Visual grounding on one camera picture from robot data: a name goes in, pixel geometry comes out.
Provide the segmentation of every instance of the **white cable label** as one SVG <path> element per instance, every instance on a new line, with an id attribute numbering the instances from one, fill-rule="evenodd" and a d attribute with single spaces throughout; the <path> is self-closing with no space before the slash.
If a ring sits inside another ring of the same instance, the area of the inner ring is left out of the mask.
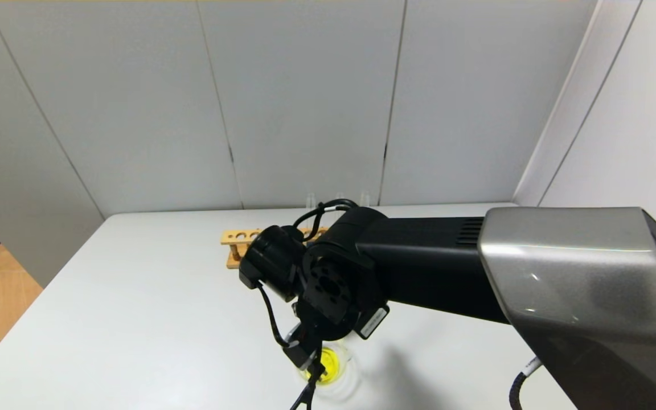
<path id="1" fill-rule="evenodd" d="M 371 317 L 371 319 L 369 319 L 369 321 L 366 322 L 364 327 L 361 329 L 361 334 L 365 337 L 369 337 L 371 333 L 373 333 L 373 331 L 376 329 L 376 326 L 381 323 L 381 320 L 386 317 L 386 314 L 386 309 L 378 309 L 376 313 Z"/>

